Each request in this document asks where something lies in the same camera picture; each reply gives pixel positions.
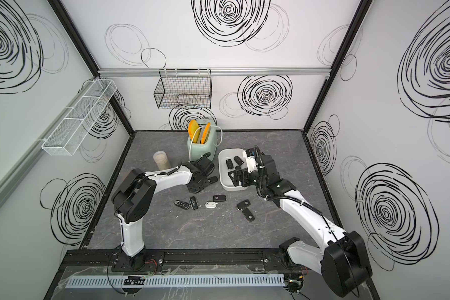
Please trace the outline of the black chrome Bentley key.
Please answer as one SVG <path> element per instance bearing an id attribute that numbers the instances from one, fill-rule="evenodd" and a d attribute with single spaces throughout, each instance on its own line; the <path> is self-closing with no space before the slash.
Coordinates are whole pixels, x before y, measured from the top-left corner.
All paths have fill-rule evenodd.
<path id="1" fill-rule="evenodd" d="M 197 199 L 194 196 L 191 196 L 189 201 L 193 210 L 197 210 L 200 207 Z"/>

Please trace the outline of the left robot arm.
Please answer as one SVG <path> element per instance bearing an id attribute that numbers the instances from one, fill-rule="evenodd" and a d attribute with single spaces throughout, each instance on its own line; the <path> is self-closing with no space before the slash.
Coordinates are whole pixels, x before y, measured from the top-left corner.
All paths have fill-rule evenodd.
<path id="1" fill-rule="evenodd" d="M 217 181 L 211 173 L 215 164 L 208 157 L 200 157 L 179 166 L 162 171 L 133 169 L 112 196 L 114 214 L 121 226 L 121 249 L 131 259 L 145 249 L 143 218 L 148 212 L 155 194 L 175 186 L 186 186 L 197 194 Z"/>

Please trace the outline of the black key with buttons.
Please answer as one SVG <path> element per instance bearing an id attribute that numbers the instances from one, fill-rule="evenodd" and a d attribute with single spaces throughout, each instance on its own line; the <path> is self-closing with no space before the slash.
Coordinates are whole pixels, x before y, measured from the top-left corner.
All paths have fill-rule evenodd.
<path id="1" fill-rule="evenodd" d="M 242 166 L 244 164 L 244 161 L 239 156 L 235 156 L 233 160 L 237 163 L 238 166 Z"/>

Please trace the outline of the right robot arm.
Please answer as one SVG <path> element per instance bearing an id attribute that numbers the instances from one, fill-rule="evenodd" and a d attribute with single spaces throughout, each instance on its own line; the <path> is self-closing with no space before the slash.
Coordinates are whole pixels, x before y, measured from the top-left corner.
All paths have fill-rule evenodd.
<path id="1" fill-rule="evenodd" d="M 359 286 L 373 275 L 365 241 L 356 231 L 347 232 L 312 206 L 289 180 L 281 177 L 275 160 L 258 146 L 236 148 L 225 164 L 234 186 L 255 186 L 257 195 L 292 216 L 312 237 L 313 246 L 291 241 L 288 259 L 321 275 L 329 289 L 341 298 L 358 295 Z"/>

